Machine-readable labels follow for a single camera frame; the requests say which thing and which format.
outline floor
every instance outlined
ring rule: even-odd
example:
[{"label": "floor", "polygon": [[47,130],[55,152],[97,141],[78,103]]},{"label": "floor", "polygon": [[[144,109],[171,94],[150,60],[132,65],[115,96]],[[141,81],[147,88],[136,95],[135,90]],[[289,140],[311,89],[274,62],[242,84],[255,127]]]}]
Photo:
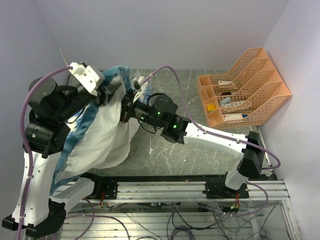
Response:
[{"label": "floor", "polygon": [[[226,203],[212,202],[207,203],[207,206],[217,209],[224,204]],[[251,212],[252,207],[255,206],[256,208],[259,204],[261,203],[241,203],[238,214]],[[174,225],[186,225],[183,220],[196,228],[212,226],[210,229],[193,229],[191,232],[197,240],[290,239],[280,201],[270,202],[256,216],[250,215],[237,218],[224,217],[219,213],[210,211],[201,211],[200,208],[195,207],[197,205],[196,202],[181,203],[181,206],[177,206],[177,208],[181,211],[180,215],[183,219],[175,213],[173,220],[170,220],[169,216],[173,212],[175,205],[165,206],[158,204],[157,206],[151,206],[148,203],[140,203],[140,205],[129,203],[120,205],[118,208],[116,207],[119,205],[115,205],[115,210],[98,206],[95,208],[96,219],[94,220],[94,224],[83,238],[88,240],[106,238],[110,240],[127,239],[124,227],[114,219],[108,218],[113,217],[125,225],[132,239],[153,236],[157,240],[166,240],[167,232],[170,236],[175,229]],[[75,213],[92,214],[92,210],[89,206],[83,205],[82,209],[75,211],[73,214]],[[88,227],[90,221],[90,217],[75,217],[65,220],[62,227],[61,240],[73,240]],[[180,232],[174,239],[186,240],[188,237],[185,233]]]},{"label": "floor", "polygon": [[[153,70],[142,70],[143,76],[148,76]],[[196,91],[199,75],[223,73],[215,70],[178,70],[188,109],[193,118],[205,125],[203,110]],[[153,92],[166,93],[178,104],[177,114],[186,116],[181,95],[173,73],[162,70],[151,80]],[[257,132],[257,128],[244,127],[230,129],[227,132],[248,134]],[[100,176],[172,176],[172,175],[208,175],[225,174],[235,162],[232,156],[197,145],[172,144],[157,134],[150,134],[139,129],[131,141],[131,150],[127,159],[116,167],[92,169],[92,173]]]}]

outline marble table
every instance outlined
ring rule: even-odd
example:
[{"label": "marble table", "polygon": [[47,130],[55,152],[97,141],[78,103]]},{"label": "marble table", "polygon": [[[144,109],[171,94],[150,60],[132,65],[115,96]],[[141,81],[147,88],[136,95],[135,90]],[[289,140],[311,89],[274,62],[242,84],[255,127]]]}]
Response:
[{"label": "marble table", "polygon": [[[148,76],[153,70],[142,70]],[[198,75],[218,74],[215,70],[178,70],[187,106],[192,117],[205,125],[204,113],[196,90]],[[153,92],[166,93],[178,104],[177,114],[186,116],[181,95],[173,73],[162,70],[151,80]],[[248,134],[257,128],[244,127],[229,129],[227,132]],[[172,144],[160,136],[161,131],[150,134],[141,127],[131,141],[127,159],[116,167],[92,169],[100,176],[176,176],[225,174],[236,163],[232,156],[207,147],[197,145]]]}]

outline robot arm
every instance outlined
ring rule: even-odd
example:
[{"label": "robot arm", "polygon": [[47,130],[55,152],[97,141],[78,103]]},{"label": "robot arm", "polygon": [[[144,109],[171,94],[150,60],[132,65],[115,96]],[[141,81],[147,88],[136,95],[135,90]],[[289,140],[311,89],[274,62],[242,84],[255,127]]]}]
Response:
[{"label": "robot arm", "polygon": [[[34,158],[33,176],[30,181],[23,228],[26,235],[40,238],[55,233],[62,226],[66,214],[81,199],[92,194],[95,183],[81,177],[71,187],[61,193],[49,196],[51,181],[60,152],[70,131],[65,124],[75,113],[85,108],[103,94],[99,86],[104,80],[100,71],[85,64],[72,63],[71,73],[78,79],[76,87],[58,86],[53,79],[44,82],[30,99],[30,124],[25,129]],[[255,132],[248,136],[226,133],[201,126],[200,131],[188,118],[176,114],[178,106],[164,93],[156,93],[154,103],[149,105],[135,101],[137,91],[131,89],[121,101],[120,121],[127,123],[135,118],[157,129],[162,129],[161,136],[171,143],[196,144],[214,148],[233,155],[237,163],[225,176],[225,187],[238,190],[248,178],[261,175],[264,154],[260,150],[241,142],[234,142],[207,134],[206,130],[217,134],[229,135],[238,140],[245,140],[260,145],[261,140]],[[20,220],[20,205],[28,178],[29,156],[25,154],[25,169],[18,204],[12,215],[2,221],[2,226],[17,230]]]},{"label": "robot arm", "polygon": [[[263,146],[260,136],[251,131],[248,136],[219,131],[201,125],[200,131],[188,118],[176,114],[178,105],[164,93],[154,93],[154,103],[149,105],[134,101],[135,91],[129,91],[122,99],[121,121],[128,122],[135,118],[155,128],[163,128],[161,136],[171,143],[196,144],[220,150],[234,156],[237,163],[225,176],[225,186],[231,190],[238,190],[248,179],[257,179],[261,176],[264,153],[250,145],[241,143],[240,140]],[[237,139],[232,141],[212,134],[229,136]]]},{"label": "robot arm", "polygon": [[[98,103],[103,94],[99,86],[105,77],[98,69],[76,62],[70,66],[70,72],[79,81],[77,86],[58,86],[49,78],[40,85],[29,101],[32,110],[25,135],[32,150],[33,166],[29,166],[29,155],[25,153],[18,203],[13,214],[2,221],[3,227],[13,231],[18,229],[23,191],[29,178],[29,168],[33,167],[23,218],[26,235],[33,238],[58,231],[67,212],[81,199],[90,195],[95,185],[90,179],[80,178],[75,186],[58,195],[49,195],[54,171],[70,132],[65,122],[93,101]],[[40,78],[31,83],[29,91],[39,80]]]}]

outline wire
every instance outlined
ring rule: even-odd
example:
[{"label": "wire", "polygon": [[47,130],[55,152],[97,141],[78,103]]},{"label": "wire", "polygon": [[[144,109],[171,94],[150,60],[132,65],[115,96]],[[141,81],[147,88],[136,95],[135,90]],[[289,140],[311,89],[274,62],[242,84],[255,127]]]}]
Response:
[{"label": "wire", "polygon": [[153,236],[142,236],[142,237],[137,238],[136,240],[140,240],[140,239],[153,239],[153,240],[158,240],[158,239],[156,239],[156,238],[153,237]]},{"label": "wire", "polygon": [[154,132],[152,132],[152,131],[149,131],[149,130],[145,129],[145,127],[141,124],[140,120],[138,120],[138,123],[140,124],[142,129],[147,131],[148,133],[150,133],[150,134],[156,134],[157,133],[157,129],[155,127],[153,127],[154,128]]},{"label": "wire", "polygon": [[246,240],[252,238],[252,237],[253,237],[254,235],[256,235],[256,234],[258,234],[258,237],[257,237],[257,238],[259,239],[259,237],[260,237],[260,232],[261,232],[262,229],[264,228],[264,226],[265,226],[265,224],[266,224],[266,222],[267,222],[270,214],[275,210],[276,206],[277,206],[277,205],[274,205],[273,208],[271,209],[271,211],[269,212],[269,214],[266,216],[266,218],[265,218],[265,220],[264,220],[264,222],[263,222],[263,224],[262,224],[262,227],[261,227],[260,231],[257,231],[256,233],[252,234],[252,235],[251,235],[250,237],[248,237]]},{"label": "wire", "polygon": [[192,231],[188,229],[186,226],[181,225],[179,226],[179,229],[174,229],[171,233],[170,240],[173,240],[174,237],[177,235],[179,232],[184,232],[187,234],[189,237],[189,240],[196,240],[196,237],[193,235]]},{"label": "wire", "polygon": [[73,124],[75,121],[77,121],[80,117],[81,117],[81,115],[85,112],[85,107],[81,110],[81,112],[80,112],[80,114],[78,115],[78,116],[76,116],[76,119],[74,120],[74,121],[72,121],[72,122],[66,122],[67,124]]},{"label": "wire", "polygon": [[270,170],[270,169],[277,169],[280,167],[281,165],[281,162],[280,162],[280,159],[275,155],[273,154],[271,151],[265,149],[264,147],[261,147],[259,145],[256,145],[254,143],[251,143],[251,142],[248,142],[248,141],[245,141],[245,140],[239,140],[236,139],[235,137],[231,137],[231,136],[225,136],[223,134],[219,134],[219,133],[216,133],[216,132],[213,132],[213,131],[206,131],[204,128],[202,128],[194,119],[193,117],[191,116],[189,110],[188,110],[188,107],[187,107],[187,104],[186,104],[186,100],[185,100],[185,94],[182,90],[182,87],[181,87],[181,81],[179,79],[179,76],[177,74],[177,72],[171,67],[171,66],[168,66],[168,65],[165,65],[165,66],[162,66],[160,68],[158,68],[157,70],[153,71],[153,73],[151,73],[149,76],[147,76],[140,84],[143,85],[145,82],[149,81],[157,72],[161,71],[162,69],[170,69],[174,76],[175,76],[175,79],[176,79],[176,82],[178,84],[178,87],[180,89],[180,93],[181,93],[181,99],[182,99],[182,103],[183,103],[183,107],[185,109],[185,112],[186,114],[188,115],[189,119],[191,120],[191,122],[199,129],[201,130],[202,132],[206,132],[207,134],[210,134],[210,135],[214,135],[216,137],[219,137],[219,138],[224,138],[224,139],[228,139],[228,140],[231,140],[231,141],[234,141],[234,142],[240,142],[242,144],[246,144],[246,145],[250,145],[254,148],[257,148],[265,153],[268,153],[270,154],[276,161],[277,161],[277,165],[276,166],[270,166],[270,167],[263,167],[262,170]]},{"label": "wire", "polygon": [[30,98],[34,95],[35,91],[41,86],[41,84],[43,82],[45,82],[46,80],[48,80],[49,78],[53,77],[54,75],[64,72],[66,70],[72,69],[72,66],[66,66],[66,67],[62,67],[59,68],[55,71],[52,71],[50,73],[48,73],[47,75],[45,75],[44,77],[42,77],[34,86],[33,88],[29,91],[29,93],[26,95],[23,104],[22,104],[22,108],[21,108],[21,112],[20,112],[20,118],[19,118],[19,128],[20,128],[20,134],[22,137],[22,141],[25,147],[26,152],[29,155],[29,169],[28,169],[28,173],[27,176],[28,178],[25,181],[24,184],[24,188],[22,191],[22,196],[21,196],[21,203],[20,203],[20,212],[19,212],[19,216],[20,216],[20,220],[19,220],[19,224],[18,224],[18,229],[17,229],[17,234],[16,234],[16,239],[20,240],[21,238],[21,232],[22,232],[22,226],[24,223],[24,217],[25,217],[25,206],[27,203],[27,193],[28,193],[28,189],[30,186],[30,181],[32,179],[32,175],[33,175],[33,166],[34,166],[34,157],[32,155],[32,150],[31,147],[29,145],[29,142],[27,140],[27,136],[25,134],[25,115],[26,115],[26,110],[27,110],[27,106],[29,104]]},{"label": "wire", "polygon": [[[177,206],[173,207],[175,212],[180,216],[181,220],[189,227],[188,230],[198,230],[198,231],[201,231],[201,230],[206,230],[206,229],[213,229],[212,226],[215,226],[217,225],[217,223],[213,223],[209,226],[206,226],[206,227],[194,227],[194,226],[191,226],[189,223],[187,223],[184,218],[181,216],[181,214],[179,213],[179,210],[177,209]],[[175,212],[173,212],[173,215],[172,215],[172,218],[171,218],[171,221],[172,221],[172,225],[174,226],[175,229],[178,229],[178,227],[176,227],[175,223],[174,223],[174,216],[175,216]]]},{"label": "wire", "polygon": [[223,234],[223,236],[225,237],[225,238],[227,238],[227,239],[229,239],[228,238],[228,236],[226,235],[226,232],[225,232],[225,230],[218,224],[218,220],[217,220],[217,216],[216,216],[216,213],[213,213],[213,217],[214,217],[214,220],[215,220],[215,222],[216,222],[216,224],[217,224],[217,226],[218,226],[218,228],[220,229],[220,231],[222,232],[222,234]]},{"label": "wire", "polygon": [[230,217],[230,220],[229,220],[229,227],[231,228],[231,217]]},{"label": "wire", "polygon": [[111,206],[111,207],[109,207],[109,206],[107,206],[107,208],[108,209],[111,209],[111,210],[116,210],[116,209],[118,209],[118,208],[120,208],[120,207],[122,207],[123,205],[126,205],[127,203],[122,203],[122,204],[120,204],[119,206],[117,206],[117,207],[113,207],[113,206]]},{"label": "wire", "polygon": [[[207,207],[207,206],[201,206],[201,205],[197,205],[197,206],[188,206],[189,208],[190,207],[194,207],[194,208],[202,208],[202,209],[207,209],[207,210],[210,210],[210,211],[214,211],[214,212],[217,212],[217,213],[220,213],[220,214],[223,214],[224,216],[229,216],[229,217],[234,217],[234,218],[240,218],[240,217],[245,217],[245,216],[249,216],[249,215],[252,215],[252,214],[256,214],[258,212],[260,212],[263,208],[265,208],[268,203],[269,203],[269,196],[266,192],[266,190],[264,190],[261,186],[255,184],[255,183],[252,183],[252,182],[248,182],[246,181],[247,184],[249,185],[252,185],[252,186],[255,186],[257,187],[258,189],[262,190],[265,194],[265,203],[257,208],[256,210],[252,211],[252,212],[248,212],[248,213],[243,213],[243,214],[230,214],[230,213],[226,213],[226,212],[223,212],[219,209],[214,209],[214,208],[211,208],[211,207]],[[169,219],[167,221],[167,225],[166,225],[166,236],[167,236],[167,239],[168,240],[171,240],[171,238],[169,239],[169,222],[170,222],[170,219],[172,218],[172,216],[174,215],[174,213],[177,211],[177,209],[175,209],[171,215],[169,216]]]},{"label": "wire", "polygon": [[236,222],[238,223],[238,230],[235,232],[235,240],[238,240],[238,233],[240,232],[240,222],[239,222],[239,218],[236,218]]},{"label": "wire", "polygon": [[155,96],[160,96],[160,95],[166,95],[166,94],[164,94],[164,93],[162,93],[162,92],[155,92],[154,94],[151,94],[151,95],[148,97],[148,99],[146,100],[146,104],[147,104],[148,106],[150,106],[150,105],[149,105],[149,101],[150,101],[153,97],[155,97]]},{"label": "wire", "polygon": [[152,232],[152,231],[150,231],[150,230],[148,230],[148,229],[146,229],[144,226],[142,226],[141,225],[141,223],[139,223],[139,222],[137,222],[137,221],[135,221],[135,220],[133,220],[127,213],[125,213],[125,212],[123,212],[123,211],[121,211],[121,210],[116,210],[116,211],[118,211],[118,212],[120,212],[120,213],[122,213],[122,214],[124,214],[124,215],[126,215],[132,222],[134,222],[134,223],[136,223],[136,224],[138,224],[140,227],[142,227],[144,230],[146,230],[147,232],[149,232],[149,233],[151,233],[151,234],[153,234],[153,235],[155,235],[155,236],[157,236],[159,239],[161,239],[161,240],[163,240],[159,235],[157,235],[157,234],[155,234],[154,232]]},{"label": "wire", "polygon": [[78,239],[82,238],[82,236],[85,235],[89,231],[89,229],[91,228],[92,224],[94,223],[95,218],[107,218],[107,219],[113,219],[113,220],[117,221],[118,223],[120,223],[123,226],[124,230],[126,231],[127,237],[130,240],[130,235],[129,235],[128,229],[126,228],[125,224],[122,221],[120,221],[119,219],[117,219],[117,218],[115,218],[113,216],[103,216],[103,215],[97,215],[96,216],[95,215],[95,207],[92,204],[92,202],[90,202],[88,199],[85,199],[85,198],[83,200],[85,200],[90,205],[90,207],[92,209],[92,214],[76,214],[76,215],[72,215],[72,216],[67,216],[65,218],[65,219],[71,219],[71,218],[77,218],[77,217],[89,217],[89,218],[91,218],[91,222],[90,222],[89,226],[86,228],[86,230],[84,230],[84,232],[81,233],[74,240],[78,240]]}]

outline white wall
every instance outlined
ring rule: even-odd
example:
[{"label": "white wall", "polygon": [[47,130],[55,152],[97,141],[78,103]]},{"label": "white wall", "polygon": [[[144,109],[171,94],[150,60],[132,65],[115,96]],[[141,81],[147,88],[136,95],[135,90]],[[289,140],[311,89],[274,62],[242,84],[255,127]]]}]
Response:
[{"label": "white wall", "polygon": [[290,0],[264,47],[292,98],[261,129],[304,239],[319,239],[320,1]]},{"label": "white wall", "polygon": [[288,0],[35,0],[67,61],[229,69],[262,47]]},{"label": "white wall", "polygon": [[[0,1],[0,219],[16,207],[24,172],[20,109],[29,84],[65,66],[33,0]],[[65,83],[63,75],[54,78]],[[15,232],[0,227],[0,239]]]}]

